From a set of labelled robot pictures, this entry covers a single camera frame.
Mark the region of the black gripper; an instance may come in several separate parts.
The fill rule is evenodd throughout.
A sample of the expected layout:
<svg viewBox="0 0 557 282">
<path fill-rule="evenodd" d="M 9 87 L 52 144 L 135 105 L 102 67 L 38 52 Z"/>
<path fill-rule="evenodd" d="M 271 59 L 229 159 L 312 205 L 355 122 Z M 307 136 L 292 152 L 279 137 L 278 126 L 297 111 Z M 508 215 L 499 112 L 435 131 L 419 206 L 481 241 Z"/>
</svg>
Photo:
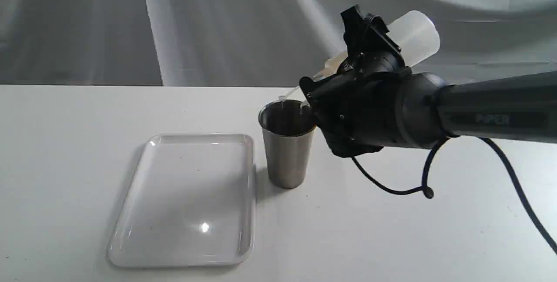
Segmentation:
<svg viewBox="0 0 557 282">
<path fill-rule="evenodd" d="M 380 16 L 362 16 L 359 6 L 341 12 L 346 63 L 329 77 L 299 80 L 305 104 L 300 114 L 312 116 L 332 153 L 350 158 L 380 151 L 383 147 L 406 147 L 396 124 L 396 94 L 405 60 L 402 49 L 388 36 Z"/>
</svg>

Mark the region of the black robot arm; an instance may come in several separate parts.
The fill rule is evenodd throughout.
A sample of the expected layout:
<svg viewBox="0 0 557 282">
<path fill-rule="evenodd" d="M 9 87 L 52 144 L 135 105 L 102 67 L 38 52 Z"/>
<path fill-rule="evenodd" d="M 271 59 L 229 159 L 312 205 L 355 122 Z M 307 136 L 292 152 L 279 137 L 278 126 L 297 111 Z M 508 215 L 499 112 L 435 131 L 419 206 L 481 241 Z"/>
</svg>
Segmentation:
<svg viewBox="0 0 557 282">
<path fill-rule="evenodd" d="M 385 24 L 356 5 L 341 17 L 346 52 L 299 81 L 334 155 L 432 149 L 459 136 L 556 143 L 555 71 L 449 84 L 412 71 L 440 49 L 424 13 L 412 10 Z"/>
</svg>

